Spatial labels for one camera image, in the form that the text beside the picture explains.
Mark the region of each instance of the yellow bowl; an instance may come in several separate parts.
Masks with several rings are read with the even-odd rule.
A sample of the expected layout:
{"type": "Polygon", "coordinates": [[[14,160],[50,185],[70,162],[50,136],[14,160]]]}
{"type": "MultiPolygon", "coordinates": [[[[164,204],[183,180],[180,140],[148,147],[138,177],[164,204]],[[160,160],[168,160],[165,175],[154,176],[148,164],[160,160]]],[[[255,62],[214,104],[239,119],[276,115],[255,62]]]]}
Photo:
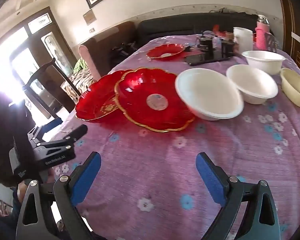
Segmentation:
{"type": "Polygon", "coordinates": [[[283,68],[280,76],[283,92],[292,103],[300,107],[300,75],[289,68],[283,68]]]}

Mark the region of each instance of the metal bolt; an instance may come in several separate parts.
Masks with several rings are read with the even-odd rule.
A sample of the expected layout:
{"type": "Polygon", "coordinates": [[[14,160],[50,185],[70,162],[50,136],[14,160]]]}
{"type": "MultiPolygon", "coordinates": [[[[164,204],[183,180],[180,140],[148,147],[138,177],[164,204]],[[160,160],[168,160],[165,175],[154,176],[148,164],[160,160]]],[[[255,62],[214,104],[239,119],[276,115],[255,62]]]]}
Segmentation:
{"type": "Polygon", "coordinates": [[[31,185],[31,186],[35,186],[35,185],[37,185],[37,183],[38,183],[38,181],[32,180],[32,181],[30,182],[30,185],[31,185]]]}
{"type": "Polygon", "coordinates": [[[260,180],[260,184],[264,187],[268,186],[268,183],[265,180],[260,180]]]}
{"type": "Polygon", "coordinates": [[[68,180],[68,176],[61,176],[60,181],[61,182],[66,182],[68,180]]]}
{"type": "Polygon", "coordinates": [[[235,176],[231,176],[230,181],[233,182],[233,183],[236,183],[236,182],[238,182],[238,178],[235,177],[235,176]]]}

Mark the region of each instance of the red bowl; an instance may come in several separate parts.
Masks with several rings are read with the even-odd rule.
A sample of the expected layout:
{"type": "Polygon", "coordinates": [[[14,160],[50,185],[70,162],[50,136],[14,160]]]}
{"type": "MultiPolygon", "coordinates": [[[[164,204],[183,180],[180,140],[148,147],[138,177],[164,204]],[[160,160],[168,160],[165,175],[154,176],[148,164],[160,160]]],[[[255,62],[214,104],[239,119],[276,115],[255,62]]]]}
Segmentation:
{"type": "Polygon", "coordinates": [[[118,109],[114,102],[114,86],[129,70],[119,70],[93,83],[79,98],[75,106],[76,117],[92,123],[118,109]]]}
{"type": "Polygon", "coordinates": [[[127,72],[114,87],[115,102],[127,119],[151,131],[183,130],[194,115],[179,98],[175,79],[158,68],[127,72]]]}
{"type": "Polygon", "coordinates": [[[149,58],[163,59],[172,57],[185,50],[185,46],[181,44],[164,44],[148,51],[149,58]]]}

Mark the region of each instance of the purple tablecloth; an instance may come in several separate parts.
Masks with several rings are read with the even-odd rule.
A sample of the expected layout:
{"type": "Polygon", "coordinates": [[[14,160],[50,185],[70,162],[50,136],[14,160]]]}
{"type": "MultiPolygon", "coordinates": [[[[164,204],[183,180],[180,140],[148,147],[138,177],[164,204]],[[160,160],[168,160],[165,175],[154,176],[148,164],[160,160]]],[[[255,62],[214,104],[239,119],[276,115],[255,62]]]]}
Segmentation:
{"type": "MultiPolygon", "coordinates": [[[[146,52],[164,42],[194,44],[196,35],[159,38],[149,42],[114,71],[138,67],[162,68],[179,74],[184,62],[148,61],[146,52]]],[[[284,67],[298,73],[292,59],[284,67]]],[[[226,73],[228,67],[246,64],[234,57],[201,67],[226,73]]],[[[241,181],[268,181],[278,210],[282,239],[300,224],[300,108],[281,90],[264,105],[245,103],[236,118],[209,122],[196,119],[180,132],[156,133],[126,119],[114,126],[83,122],[72,112],[55,136],[85,123],[88,133],[76,143],[76,159],[56,167],[56,178],[70,174],[92,151],[102,165],[85,201],[78,205],[95,233],[108,240],[201,239],[220,205],[215,204],[195,167],[199,152],[206,152],[228,175],[241,181]]],[[[228,239],[234,238],[243,216],[228,239]]]]}

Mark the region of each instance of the cream bowl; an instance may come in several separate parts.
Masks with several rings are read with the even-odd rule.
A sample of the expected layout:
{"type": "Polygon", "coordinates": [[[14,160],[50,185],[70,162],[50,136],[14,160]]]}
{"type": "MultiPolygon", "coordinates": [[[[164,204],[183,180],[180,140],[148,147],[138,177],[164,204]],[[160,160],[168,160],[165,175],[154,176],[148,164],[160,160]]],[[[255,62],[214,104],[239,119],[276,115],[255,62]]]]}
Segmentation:
{"type": "Polygon", "coordinates": [[[278,94],[278,85],[266,72],[249,65],[234,65],[226,76],[233,81],[247,103],[259,105],[278,94]]]}
{"type": "Polygon", "coordinates": [[[280,76],[283,92],[292,103],[300,107],[300,75],[289,68],[283,68],[280,76]]]}
{"type": "Polygon", "coordinates": [[[175,81],[181,100],[197,117],[215,121],[238,116],[243,110],[239,90],[226,76],[205,68],[183,71],[175,81]]]}
{"type": "Polygon", "coordinates": [[[280,73],[284,56],[263,50],[251,50],[242,53],[250,66],[263,70],[270,75],[280,73]]]}

